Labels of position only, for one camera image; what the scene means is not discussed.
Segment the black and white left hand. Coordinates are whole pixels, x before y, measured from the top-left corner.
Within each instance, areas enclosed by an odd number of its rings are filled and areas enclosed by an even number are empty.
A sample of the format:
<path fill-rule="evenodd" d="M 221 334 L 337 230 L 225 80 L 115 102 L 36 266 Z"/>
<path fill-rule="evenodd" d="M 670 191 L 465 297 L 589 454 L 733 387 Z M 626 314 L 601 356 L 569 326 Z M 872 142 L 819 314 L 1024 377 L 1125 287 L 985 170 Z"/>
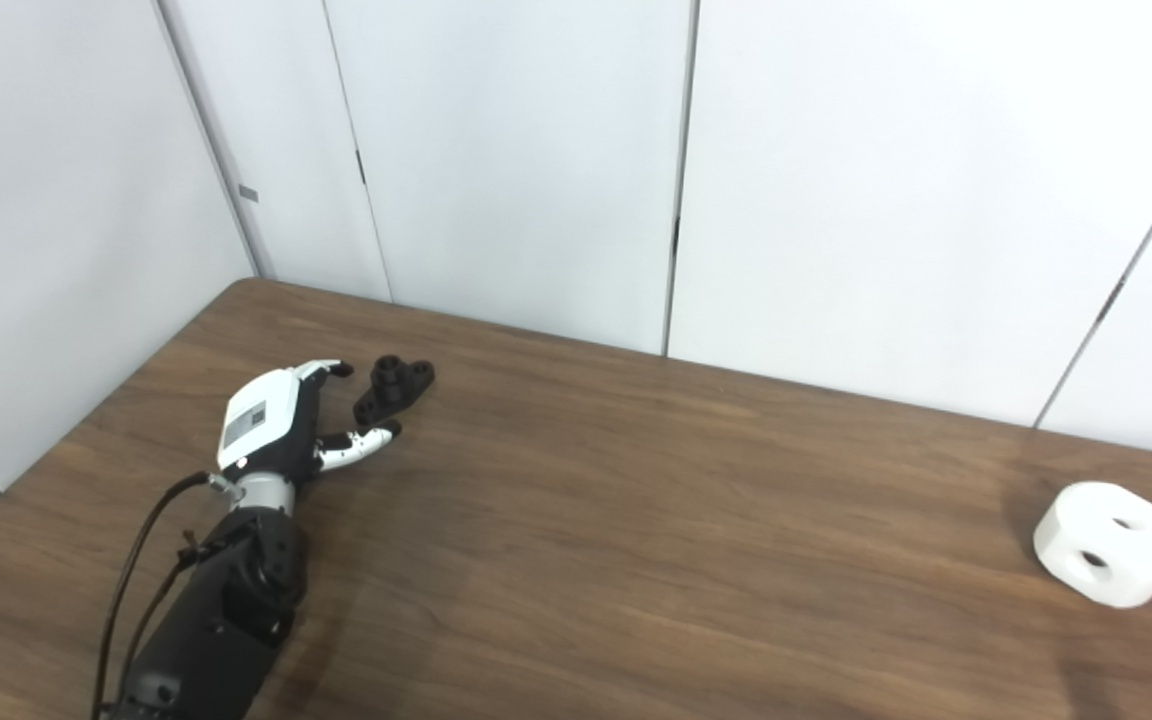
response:
<path fill-rule="evenodd" d="M 343 361 L 306 361 L 270 370 L 233 395 L 223 416 L 218 467 L 230 507 L 291 515 L 306 483 L 324 471 L 356 464 L 401 435 L 397 420 L 321 435 L 321 389 L 329 377 L 348 377 Z"/>

